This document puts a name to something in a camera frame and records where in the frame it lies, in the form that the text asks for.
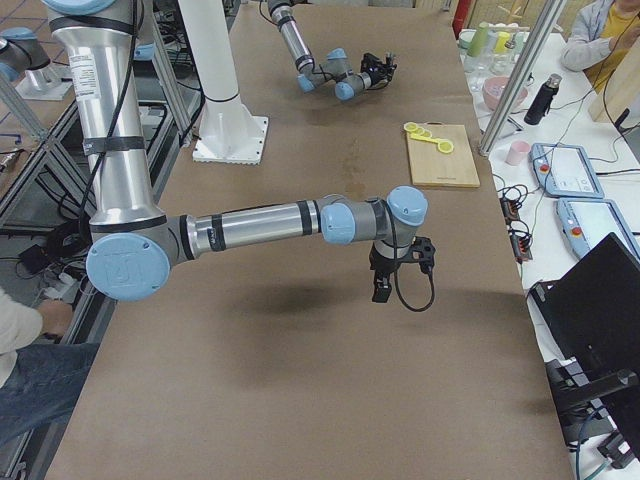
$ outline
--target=cutting board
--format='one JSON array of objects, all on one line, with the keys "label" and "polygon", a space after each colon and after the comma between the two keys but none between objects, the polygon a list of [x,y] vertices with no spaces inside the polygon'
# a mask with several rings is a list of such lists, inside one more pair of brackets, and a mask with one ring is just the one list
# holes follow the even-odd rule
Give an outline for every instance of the cutting board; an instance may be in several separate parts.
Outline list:
[{"label": "cutting board", "polygon": [[406,133],[409,149],[411,180],[420,186],[479,187],[473,155],[464,125],[418,124],[433,133],[433,137],[453,142],[451,153],[440,153],[435,143],[412,140]]}]

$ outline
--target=person's hand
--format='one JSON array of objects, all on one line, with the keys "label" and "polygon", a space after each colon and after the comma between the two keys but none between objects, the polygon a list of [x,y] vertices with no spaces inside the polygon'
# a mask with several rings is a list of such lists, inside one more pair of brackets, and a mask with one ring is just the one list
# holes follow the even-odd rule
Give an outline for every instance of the person's hand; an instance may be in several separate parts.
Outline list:
[{"label": "person's hand", "polygon": [[618,37],[611,37],[609,40],[609,49],[613,51],[614,47],[616,50],[626,50],[633,46],[636,39],[640,37],[640,25],[634,25],[631,28],[628,28],[626,32]]},{"label": "person's hand", "polygon": [[42,333],[62,337],[73,319],[71,305],[60,300],[45,300],[37,308],[42,315]]}]

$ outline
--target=yellow tool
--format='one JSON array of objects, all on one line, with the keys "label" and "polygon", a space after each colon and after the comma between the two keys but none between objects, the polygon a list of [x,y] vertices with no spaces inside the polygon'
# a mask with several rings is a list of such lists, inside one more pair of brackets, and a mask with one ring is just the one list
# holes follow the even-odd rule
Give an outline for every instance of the yellow tool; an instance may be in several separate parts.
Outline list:
[{"label": "yellow tool", "polygon": [[409,133],[409,138],[419,140],[421,142],[435,143],[440,153],[453,152],[453,142],[446,138],[434,138],[433,134],[426,128],[421,127],[415,122],[407,122],[404,124],[404,131]]}]

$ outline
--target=black monitor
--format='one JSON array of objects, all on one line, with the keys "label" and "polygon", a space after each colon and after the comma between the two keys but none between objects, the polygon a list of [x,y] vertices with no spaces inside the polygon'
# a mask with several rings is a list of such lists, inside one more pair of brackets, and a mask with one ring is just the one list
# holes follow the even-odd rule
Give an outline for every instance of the black monitor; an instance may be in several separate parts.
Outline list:
[{"label": "black monitor", "polygon": [[[541,311],[562,353],[575,357],[591,382],[623,369],[640,375],[640,263],[615,234],[542,297]],[[640,387],[600,400],[640,458]]]}]

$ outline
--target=jeans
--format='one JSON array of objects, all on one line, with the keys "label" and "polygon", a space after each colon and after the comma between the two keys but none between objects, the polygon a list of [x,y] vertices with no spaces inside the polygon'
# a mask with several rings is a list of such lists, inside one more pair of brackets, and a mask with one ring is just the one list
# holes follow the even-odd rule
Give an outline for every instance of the jeans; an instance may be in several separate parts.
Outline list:
[{"label": "jeans", "polygon": [[0,388],[0,445],[73,411],[97,344],[29,345]]}]

